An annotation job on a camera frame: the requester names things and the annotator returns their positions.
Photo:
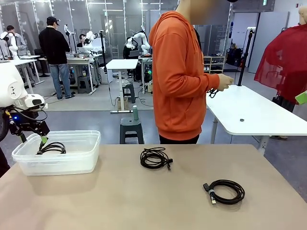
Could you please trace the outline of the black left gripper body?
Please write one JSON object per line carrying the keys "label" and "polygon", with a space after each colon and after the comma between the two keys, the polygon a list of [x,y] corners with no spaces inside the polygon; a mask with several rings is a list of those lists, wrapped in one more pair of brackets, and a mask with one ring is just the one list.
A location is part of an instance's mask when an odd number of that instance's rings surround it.
{"label": "black left gripper body", "polygon": [[30,110],[9,110],[8,113],[10,114],[10,132],[40,131],[40,122],[36,120],[36,118],[38,117],[38,112],[33,112]]}

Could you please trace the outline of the person's right hand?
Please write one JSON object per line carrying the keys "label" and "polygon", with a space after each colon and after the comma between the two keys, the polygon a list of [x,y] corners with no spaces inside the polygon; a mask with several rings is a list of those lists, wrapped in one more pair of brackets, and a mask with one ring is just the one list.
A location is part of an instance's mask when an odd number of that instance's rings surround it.
{"label": "person's right hand", "polygon": [[228,85],[229,76],[224,75],[224,74],[218,74],[218,77],[219,77],[219,86],[217,90],[222,92],[225,89],[228,89],[229,88],[229,85]]}

